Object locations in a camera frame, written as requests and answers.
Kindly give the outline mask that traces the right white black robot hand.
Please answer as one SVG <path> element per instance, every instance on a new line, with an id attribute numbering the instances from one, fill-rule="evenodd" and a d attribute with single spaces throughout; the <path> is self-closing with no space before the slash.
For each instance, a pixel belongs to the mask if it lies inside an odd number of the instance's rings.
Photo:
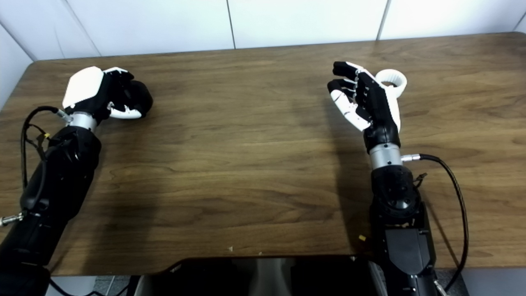
<path id="1" fill-rule="evenodd" d="M 400 147 L 399 124 L 383 84 L 351 62 L 334 62 L 332 72 L 340 78 L 327 83 L 331 99 L 344 118 L 363 133 L 367 152 L 387 144 Z"/>

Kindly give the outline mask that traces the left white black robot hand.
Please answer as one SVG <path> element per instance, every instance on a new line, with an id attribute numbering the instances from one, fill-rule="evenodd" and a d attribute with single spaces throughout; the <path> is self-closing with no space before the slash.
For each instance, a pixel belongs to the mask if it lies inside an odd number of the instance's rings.
<path id="1" fill-rule="evenodd" d="M 128 70 L 91 66 L 70 77 L 62 100 L 62 118 L 68 125 L 93 130 L 108 118 L 144 118 L 152 106 L 147 86 Z"/>

